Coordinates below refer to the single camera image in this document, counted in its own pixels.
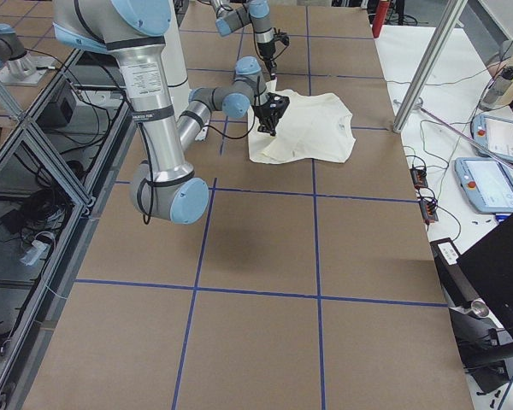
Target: blue and white device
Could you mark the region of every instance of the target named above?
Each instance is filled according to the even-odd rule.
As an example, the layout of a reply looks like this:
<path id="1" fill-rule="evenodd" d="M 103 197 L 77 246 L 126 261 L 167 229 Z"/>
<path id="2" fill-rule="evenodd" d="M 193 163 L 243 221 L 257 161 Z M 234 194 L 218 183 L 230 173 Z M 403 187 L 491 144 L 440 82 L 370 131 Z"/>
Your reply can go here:
<path id="1" fill-rule="evenodd" d="M 513 164 L 513 121 L 477 115 L 471 123 L 473 139 L 482 147 L 491 150 L 500 158 Z M 486 152 L 477 149 L 477 153 L 486 156 Z"/>
<path id="2" fill-rule="evenodd" d="M 493 159 L 457 158 L 455 171 L 471 204 L 482 214 L 513 212 L 513 178 Z"/>

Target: white table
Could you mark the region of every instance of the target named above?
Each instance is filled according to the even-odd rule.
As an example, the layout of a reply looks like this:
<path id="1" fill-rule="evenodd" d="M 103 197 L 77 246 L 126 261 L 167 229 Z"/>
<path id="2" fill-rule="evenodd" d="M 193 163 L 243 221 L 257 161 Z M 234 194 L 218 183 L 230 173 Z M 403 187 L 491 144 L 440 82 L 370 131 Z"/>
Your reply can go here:
<path id="1" fill-rule="evenodd" d="M 376 46 L 380 56 L 380 63 L 384 76 L 388 81 L 388 91 L 392 99 L 392 106 L 397 112 L 398 105 L 393 101 L 402 101 L 408 84 L 416 68 L 420 63 L 429 39 L 433 35 L 433 28 L 413 26 L 384 26 L 380 37 L 376 39 Z M 465 77 L 471 79 L 451 85 L 431 85 L 456 82 Z M 424 107 L 437 115 L 442 120 L 453 122 L 467 122 L 471 119 L 479 97 L 490 80 L 490 75 L 485 71 L 479 55 L 470 43 L 462 29 L 455 29 L 445 49 L 433 69 L 427 85 L 422 93 Z M 494 115 L 513 120 L 513 113 L 509 108 L 501 108 L 494 111 Z M 424 152 L 424 146 L 420 133 L 422 120 L 431 120 L 422 112 L 414 112 L 402 131 L 403 144 L 412 147 L 416 155 L 420 156 L 427 166 L 441 166 L 445 163 Z M 424 122 L 422 123 L 425 139 L 425 147 L 428 152 L 450 161 L 446 173 L 432 167 L 427 170 L 427 181 L 433 191 L 439 196 L 439 205 L 453 213 L 462 225 L 461 235 L 456 241 L 456 246 L 463 253 L 471 247 L 491 229 L 495 222 L 493 215 L 478 214 L 469 204 L 454 173 L 453 160 L 461 156 L 476 156 L 471 145 L 460 140 L 458 136 L 443 126 Z M 454 125 L 458 130 L 469 136 L 469 126 Z M 413 154 L 411 148 L 406 148 L 408 155 Z M 458 231 L 457 222 L 447 213 L 439 210 L 439 222 L 431 224 L 427 233 L 428 239 L 433 241 L 443 237 L 455 237 Z M 488 410 L 493 393 L 486 396 L 477 396 L 479 390 L 475 381 L 468 376 L 469 387 L 472 391 L 472 399 L 476 410 Z M 509 398 L 506 400 L 503 410 L 513 410 L 513 387 Z"/>

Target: white wall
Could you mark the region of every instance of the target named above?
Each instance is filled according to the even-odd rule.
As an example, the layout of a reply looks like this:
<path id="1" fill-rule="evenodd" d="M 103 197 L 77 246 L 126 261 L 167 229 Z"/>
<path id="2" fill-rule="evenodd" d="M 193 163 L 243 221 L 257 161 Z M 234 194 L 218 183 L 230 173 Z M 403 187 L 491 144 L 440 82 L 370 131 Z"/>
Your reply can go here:
<path id="1" fill-rule="evenodd" d="M 513 0 L 479 0 L 509 38 L 513 38 Z"/>

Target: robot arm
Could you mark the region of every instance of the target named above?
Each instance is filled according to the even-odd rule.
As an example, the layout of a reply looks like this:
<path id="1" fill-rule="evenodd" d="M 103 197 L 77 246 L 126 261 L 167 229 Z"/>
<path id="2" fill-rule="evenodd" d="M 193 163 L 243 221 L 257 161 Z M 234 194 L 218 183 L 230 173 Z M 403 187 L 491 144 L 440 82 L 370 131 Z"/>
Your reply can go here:
<path id="1" fill-rule="evenodd" d="M 207 207 L 209 189 L 194 178 L 184 149 L 211 112 L 222 109 L 238 118 L 252 105 L 262 130 L 274 132 L 288 99 L 276 100 L 278 96 L 267 93 L 257 60 L 248 57 L 238 62 L 233 85 L 195 90 L 177 121 L 161 59 L 171 19 L 168 0 L 55 0 L 54 9 L 60 41 L 109 53 L 118 61 L 149 156 L 131 183 L 135 208 L 175 223 L 198 220 Z"/>
<path id="2" fill-rule="evenodd" d="M 24 79 L 36 72 L 36 66 L 15 30 L 7 24 L 0 24 L 0 68 L 4 63 L 17 79 Z"/>
<path id="3" fill-rule="evenodd" d="M 286 47 L 289 37 L 272 26 L 270 8 L 267 0 L 250 0 L 241 7 L 233 9 L 229 0 L 210 0 L 216 14 L 216 28 L 225 37 L 240 28 L 253 25 L 258 53 L 270 74 L 275 79 L 277 64 L 275 63 L 275 43 L 281 41 Z"/>

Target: metal rack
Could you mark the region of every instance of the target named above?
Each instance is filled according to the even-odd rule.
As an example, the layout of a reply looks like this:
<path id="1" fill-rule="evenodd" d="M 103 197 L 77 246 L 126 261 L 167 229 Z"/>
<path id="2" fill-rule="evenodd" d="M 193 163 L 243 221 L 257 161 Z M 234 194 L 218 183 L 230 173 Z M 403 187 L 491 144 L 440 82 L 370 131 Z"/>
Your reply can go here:
<path id="1" fill-rule="evenodd" d="M 93 117 L 92 110 L 83 104 L 76 106 L 70 123 L 59 132 L 45 132 L 37 124 L 44 107 L 64 86 L 81 55 L 80 51 L 71 53 L 65 67 L 56 73 L 29 109 L 23 110 L 0 83 L 0 104 L 9 118 L 16 122 L 0 148 L 0 217 L 40 189 L 33 183 L 31 166 L 39 172 L 43 170 L 68 199 L 68 212 L 62 216 L 61 229 L 44 261 L 37 261 L 33 266 L 20 263 L 25 246 L 22 235 L 20 238 L 0 240 L 0 331 L 7 333 L 5 341 L 0 341 L 0 408 L 9 401 L 23 374 L 32 371 L 25 367 L 31 363 L 33 351 L 39 349 L 38 337 L 34 336 L 38 334 L 39 321 L 35 321 L 35 318 L 58 318 L 64 303 L 61 294 L 68 293 L 69 284 L 74 281 L 76 271 L 73 265 L 81 259 L 80 253 L 91 236 L 88 232 L 95 225 L 91 221 L 91 213 L 102 207 L 108 195 L 107 188 L 115 179 L 118 167 L 111 164 L 117 161 L 117 156 L 125 154 L 134 134 L 127 105 L 120 101 L 106 107 L 109 115 L 115 119 L 109 124 L 108 132 L 97 133 L 95 138 L 99 143 L 85 148 L 84 144 L 79 144 L 81 148 L 77 149 L 76 143 L 72 143 L 73 138 L 61 138 L 62 133 L 79 138 L 91 135 L 87 124 L 100 119 Z M 98 90 L 98 83 L 97 76 L 91 88 Z M 103 86 L 103 90 L 111 92 L 106 86 Z M 64 151 L 69 149 L 71 154 L 64 155 Z M 31 160 L 32 165 L 21 167 L 20 156 Z M 68 166 L 69 159 L 84 162 L 88 167 L 91 165 L 84 178 L 80 179 Z"/>

